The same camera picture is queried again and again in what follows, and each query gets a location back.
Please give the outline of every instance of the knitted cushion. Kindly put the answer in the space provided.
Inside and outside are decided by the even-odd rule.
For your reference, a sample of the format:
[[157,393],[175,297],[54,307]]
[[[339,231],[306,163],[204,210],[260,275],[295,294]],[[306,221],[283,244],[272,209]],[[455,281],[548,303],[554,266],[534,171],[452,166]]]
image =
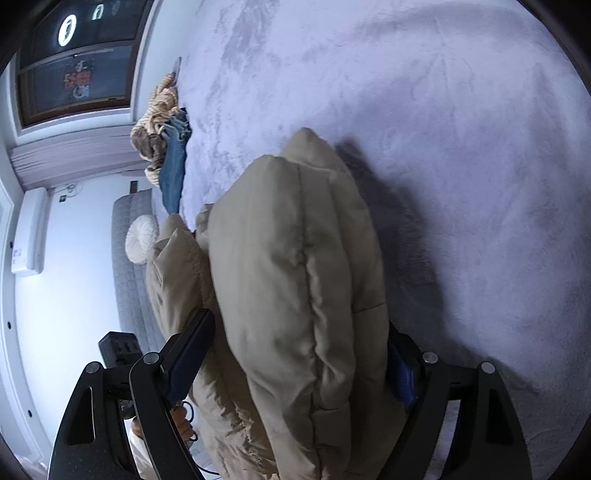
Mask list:
[[129,227],[125,238],[125,253],[135,264],[145,264],[148,252],[158,238],[158,223],[154,215],[141,215]]

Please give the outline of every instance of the fingers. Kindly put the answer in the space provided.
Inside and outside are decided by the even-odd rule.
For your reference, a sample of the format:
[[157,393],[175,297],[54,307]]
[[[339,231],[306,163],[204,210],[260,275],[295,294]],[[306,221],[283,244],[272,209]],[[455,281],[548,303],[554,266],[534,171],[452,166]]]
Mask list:
[[[173,418],[174,424],[177,427],[178,433],[183,440],[189,440],[195,435],[193,427],[186,419],[187,409],[182,405],[177,405],[170,411],[170,416]],[[131,421],[131,431],[136,437],[143,438],[142,429],[139,426],[138,417],[134,417]]]
[[134,417],[131,421],[131,431],[136,437],[142,438],[142,429],[139,426],[138,417]]
[[187,409],[182,405],[177,405],[170,411],[170,414],[174,420],[174,424],[178,427],[178,425],[182,423],[187,416]]

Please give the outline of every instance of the clothing pile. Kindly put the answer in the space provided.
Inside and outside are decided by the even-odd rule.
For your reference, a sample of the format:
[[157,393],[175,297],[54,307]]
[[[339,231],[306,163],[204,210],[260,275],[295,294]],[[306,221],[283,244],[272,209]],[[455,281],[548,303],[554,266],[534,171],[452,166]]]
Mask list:
[[187,142],[191,138],[187,111],[178,107],[176,70],[167,73],[151,92],[146,113],[131,129],[131,144],[150,162],[146,177],[162,190],[169,214],[180,210]]
[[139,156],[150,162],[146,176],[158,185],[158,173],[166,155],[166,140],[161,136],[164,123],[178,113],[176,74],[167,73],[150,93],[148,109],[131,129],[131,145]]
[[194,235],[171,216],[146,283],[165,339],[216,316],[190,397],[224,479],[375,480],[406,416],[385,385],[376,233],[326,142],[302,129],[255,160]]

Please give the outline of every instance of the wall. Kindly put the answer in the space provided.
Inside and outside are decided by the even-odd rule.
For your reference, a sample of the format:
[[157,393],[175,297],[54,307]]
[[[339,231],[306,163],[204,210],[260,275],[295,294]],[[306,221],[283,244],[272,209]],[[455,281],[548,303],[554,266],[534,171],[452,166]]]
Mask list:
[[51,198],[44,270],[16,279],[18,340],[29,388],[53,443],[84,366],[100,360],[98,341],[119,329],[111,263],[113,202],[129,182],[123,174],[83,181],[74,198]]
[[0,134],[7,148],[91,128],[131,125],[146,111],[148,95],[183,55],[186,38],[202,0],[155,0],[136,65],[131,109],[83,113],[20,131],[14,65],[0,78]]

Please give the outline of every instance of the gray carpet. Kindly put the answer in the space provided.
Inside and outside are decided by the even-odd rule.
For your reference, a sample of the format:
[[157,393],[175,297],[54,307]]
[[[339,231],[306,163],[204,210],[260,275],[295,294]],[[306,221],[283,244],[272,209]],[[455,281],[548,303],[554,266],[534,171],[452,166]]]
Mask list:
[[515,0],[204,1],[179,89],[189,225],[316,130],[371,208],[392,321],[499,366],[547,478],[591,411],[591,99],[547,30]]

